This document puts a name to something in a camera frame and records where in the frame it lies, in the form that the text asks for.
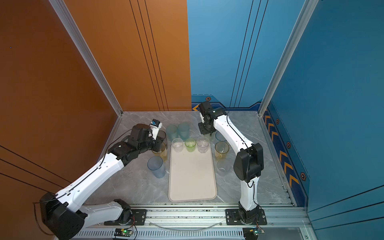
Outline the clear ribbed glass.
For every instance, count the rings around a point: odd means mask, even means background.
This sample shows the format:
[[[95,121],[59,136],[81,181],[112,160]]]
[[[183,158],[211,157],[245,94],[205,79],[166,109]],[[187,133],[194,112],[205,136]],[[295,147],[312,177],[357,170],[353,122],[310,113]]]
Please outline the clear ribbed glass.
[[[197,139],[198,151],[202,154],[208,151],[210,140],[207,137],[201,136]]]

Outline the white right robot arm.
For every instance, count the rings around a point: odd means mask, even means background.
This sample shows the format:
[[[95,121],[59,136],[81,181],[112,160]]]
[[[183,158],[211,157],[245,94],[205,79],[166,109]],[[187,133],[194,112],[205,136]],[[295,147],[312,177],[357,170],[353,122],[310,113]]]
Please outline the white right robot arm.
[[[233,124],[222,108],[212,107],[209,101],[198,105],[201,134],[219,132],[236,154],[233,169],[241,181],[239,215],[243,224],[265,226],[267,217],[257,200],[257,188],[264,169],[264,151],[261,144],[248,140]]]

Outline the bright green glass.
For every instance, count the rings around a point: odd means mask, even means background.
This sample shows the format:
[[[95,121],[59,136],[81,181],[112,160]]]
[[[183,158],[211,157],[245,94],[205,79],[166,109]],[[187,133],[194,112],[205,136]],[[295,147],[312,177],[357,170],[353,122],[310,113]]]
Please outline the bright green glass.
[[[196,149],[197,141],[194,138],[188,138],[185,141],[185,146],[188,152],[194,152]]]

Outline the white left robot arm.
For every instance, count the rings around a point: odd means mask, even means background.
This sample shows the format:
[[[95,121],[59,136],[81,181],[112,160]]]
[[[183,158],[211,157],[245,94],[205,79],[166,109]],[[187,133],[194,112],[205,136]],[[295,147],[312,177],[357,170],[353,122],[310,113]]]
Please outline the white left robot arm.
[[[70,240],[83,228],[104,222],[131,225],[131,206],[121,199],[84,206],[86,200],[106,180],[147,151],[159,151],[165,137],[159,135],[162,123],[137,124],[107,148],[104,157],[86,173],[57,193],[46,193],[39,204],[43,224],[59,240]]]

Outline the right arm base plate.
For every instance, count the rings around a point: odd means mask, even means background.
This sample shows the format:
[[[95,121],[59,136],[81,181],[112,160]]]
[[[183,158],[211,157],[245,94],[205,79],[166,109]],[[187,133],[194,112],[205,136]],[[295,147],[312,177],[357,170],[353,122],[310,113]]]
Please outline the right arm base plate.
[[[268,224],[265,211],[261,208],[255,208],[251,211],[243,209],[226,209],[226,223],[232,225],[259,225]]]

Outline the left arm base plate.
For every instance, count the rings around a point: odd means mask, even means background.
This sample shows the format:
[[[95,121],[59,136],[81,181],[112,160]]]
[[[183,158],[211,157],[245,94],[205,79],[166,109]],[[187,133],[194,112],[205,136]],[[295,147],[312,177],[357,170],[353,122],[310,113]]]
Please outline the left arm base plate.
[[[115,221],[104,222],[105,226],[143,226],[145,224],[147,210],[123,210],[122,214]]]

